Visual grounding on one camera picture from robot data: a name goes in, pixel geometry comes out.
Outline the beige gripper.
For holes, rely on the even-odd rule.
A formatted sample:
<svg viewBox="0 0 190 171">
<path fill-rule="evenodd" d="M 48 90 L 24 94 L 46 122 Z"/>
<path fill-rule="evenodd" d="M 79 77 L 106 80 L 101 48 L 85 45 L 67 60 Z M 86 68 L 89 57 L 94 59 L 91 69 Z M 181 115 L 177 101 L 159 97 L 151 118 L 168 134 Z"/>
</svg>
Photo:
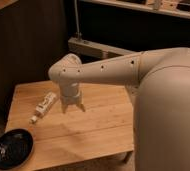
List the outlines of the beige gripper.
<svg viewBox="0 0 190 171">
<path fill-rule="evenodd" d="M 61 105 L 62 113 L 66 113 L 68 105 L 77 104 L 83 112 L 86 111 L 85 106 L 81 103 L 82 93 L 78 83 L 60 85 L 60 99 L 63 103 Z"/>
</svg>

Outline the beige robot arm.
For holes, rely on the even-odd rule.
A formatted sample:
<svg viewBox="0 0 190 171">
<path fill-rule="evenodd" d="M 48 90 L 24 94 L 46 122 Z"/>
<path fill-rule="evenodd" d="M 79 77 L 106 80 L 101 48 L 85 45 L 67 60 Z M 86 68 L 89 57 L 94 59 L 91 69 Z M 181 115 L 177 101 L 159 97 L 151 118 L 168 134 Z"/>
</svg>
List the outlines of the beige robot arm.
<svg viewBox="0 0 190 171">
<path fill-rule="evenodd" d="M 190 48 L 136 52 L 87 64 L 68 54 L 48 75 L 66 105 L 81 95 L 81 83 L 135 87 L 135 171 L 190 171 Z"/>
</svg>

